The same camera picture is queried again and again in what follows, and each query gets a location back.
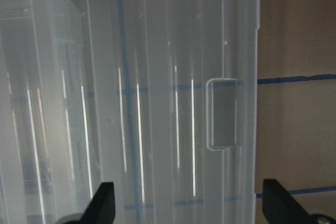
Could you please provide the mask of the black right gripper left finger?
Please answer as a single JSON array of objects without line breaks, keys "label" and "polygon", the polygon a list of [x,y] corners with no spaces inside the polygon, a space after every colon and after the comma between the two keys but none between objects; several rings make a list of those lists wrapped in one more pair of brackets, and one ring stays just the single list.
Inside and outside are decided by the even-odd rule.
[{"label": "black right gripper left finger", "polygon": [[61,217],[56,223],[114,223],[115,203],[114,183],[102,182],[82,214]]}]

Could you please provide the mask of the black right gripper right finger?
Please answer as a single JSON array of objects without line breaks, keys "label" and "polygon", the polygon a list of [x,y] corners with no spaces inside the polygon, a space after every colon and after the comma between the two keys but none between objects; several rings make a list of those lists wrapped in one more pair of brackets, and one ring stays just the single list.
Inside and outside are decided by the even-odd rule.
[{"label": "black right gripper right finger", "polygon": [[335,223],[335,218],[308,213],[276,180],[264,179],[262,211],[268,223]]}]

